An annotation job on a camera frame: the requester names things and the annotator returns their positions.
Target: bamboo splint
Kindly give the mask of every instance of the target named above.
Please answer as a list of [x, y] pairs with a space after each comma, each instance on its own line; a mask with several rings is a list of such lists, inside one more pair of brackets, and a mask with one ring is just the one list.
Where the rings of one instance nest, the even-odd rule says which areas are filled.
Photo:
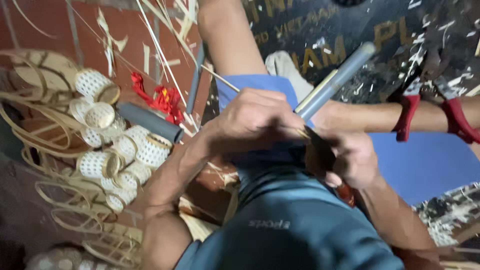
[[138, 269], [141, 265], [141, 245], [131, 237], [103, 233], [98, 240], [87, 240], [82, 246], [97, 258], [119, 267]]

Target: finger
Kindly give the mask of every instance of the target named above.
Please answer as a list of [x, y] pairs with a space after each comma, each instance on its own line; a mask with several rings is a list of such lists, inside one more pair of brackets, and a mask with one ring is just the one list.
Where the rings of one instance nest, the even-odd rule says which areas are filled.
[[325, 184], [329, 187], [338, 187], [342, 184], [342, 179], [334, 172], [326, 172]]
[[340, 155], [336, 158], [333, 165], [333, 172], [340, 176], [341, 179], [349, 179], [356, 170], [356, 164], [351, 162], [348, 155]]

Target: red ribbon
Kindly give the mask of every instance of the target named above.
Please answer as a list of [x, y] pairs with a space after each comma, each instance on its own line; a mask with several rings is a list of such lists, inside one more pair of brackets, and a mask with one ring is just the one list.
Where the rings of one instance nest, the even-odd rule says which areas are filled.
[[132, 88], [139, 95], [145, 103], [153, 109], [160, 110], [163, 113], [166, 113], [168, 116], [165, 120], [174, 123], [176, 125], [180, 124], [183, 121], [183, 114], [178, 108], [178, 103], [180, 101], [180, 94], [175, 88], [166, 88], [163, 86], [155, 87], [156, 98], [153, 99], [144, 89], [144, 79], [137, 72], [132, 72]]

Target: gray pvc pipe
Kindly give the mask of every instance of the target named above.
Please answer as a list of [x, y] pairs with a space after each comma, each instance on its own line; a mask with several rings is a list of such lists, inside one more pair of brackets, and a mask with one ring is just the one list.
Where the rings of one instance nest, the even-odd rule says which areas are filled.
[[200, 46], [198, 48], [198, 54], [197, 54], [197, 66], [193, 71], [192, 85], [190, 86], [190, 92], [188, 92], [187, 108], [185, 109], [185, 112], [187, 114], [191, 114], [193, 112], [193, 106], [195, 105], [195, 100], [197, 99], [197, 89], [198, 89], [198, 83], [200, 82], [200, 74], [202, 73], [202, 70], [203, 70], [200, 65], [204, 63], [204, 60], [205, 60], [204, 44], [203, 42], [200, 42]]
[[119, 114], [128, 121], [140, 125], [170, 142], [179, 143], [183, 137], [181, 127], [168, 122], [149, 110], [137, 107], [130, 102], [120, 102], [117, 109]]
[[325, 84], [297, 115], [305, 121], [310, 118], [359, 70], [375, 53], [375, 45], [365, 42], [338, 68], [338, 72]]

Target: blue shirt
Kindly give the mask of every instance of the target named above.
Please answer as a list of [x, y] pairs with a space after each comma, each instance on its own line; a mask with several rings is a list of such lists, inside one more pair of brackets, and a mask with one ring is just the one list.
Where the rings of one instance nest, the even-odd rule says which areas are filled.
[[403, 269], [372, 224], [301, 168], [241, 176], [239, 210], [176, 269]]

